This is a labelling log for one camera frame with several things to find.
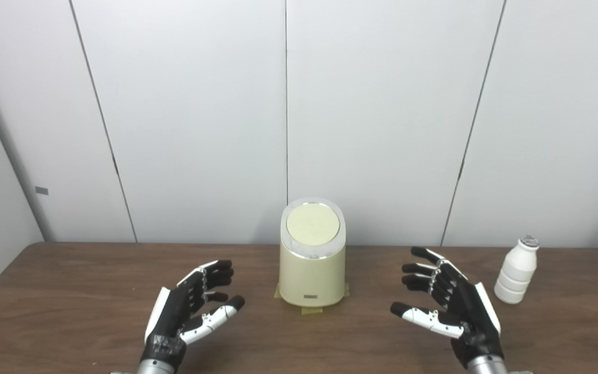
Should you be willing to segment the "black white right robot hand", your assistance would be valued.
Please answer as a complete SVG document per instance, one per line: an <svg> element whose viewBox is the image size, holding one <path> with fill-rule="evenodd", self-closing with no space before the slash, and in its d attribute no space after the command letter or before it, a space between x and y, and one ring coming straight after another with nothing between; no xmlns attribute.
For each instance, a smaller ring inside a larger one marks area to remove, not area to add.
<svg viewBox="0 0 598 374"><path fill-rule="evenodd" d="M390 312L449 338L456 359L467 372L508 373L500 321L483 284L472 283L450 260L429 248L413 246L411 253L430 264L402 265L402 284L432 296L442 310L394 302Z"/></svg>

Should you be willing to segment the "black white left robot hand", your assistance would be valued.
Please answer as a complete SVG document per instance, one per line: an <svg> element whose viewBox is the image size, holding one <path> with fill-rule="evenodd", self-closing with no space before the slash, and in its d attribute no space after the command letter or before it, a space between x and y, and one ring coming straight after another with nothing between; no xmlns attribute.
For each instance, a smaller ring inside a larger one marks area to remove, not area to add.
<svg viewBox="0 0 598 374"><path fill-rule="evenodd" d="M144 333L138 373L176 373L189 345L205 338L243 308L242 296L214 288L228 286L234 275L230 260L202 264L172 289L162 287Z"/></svg>

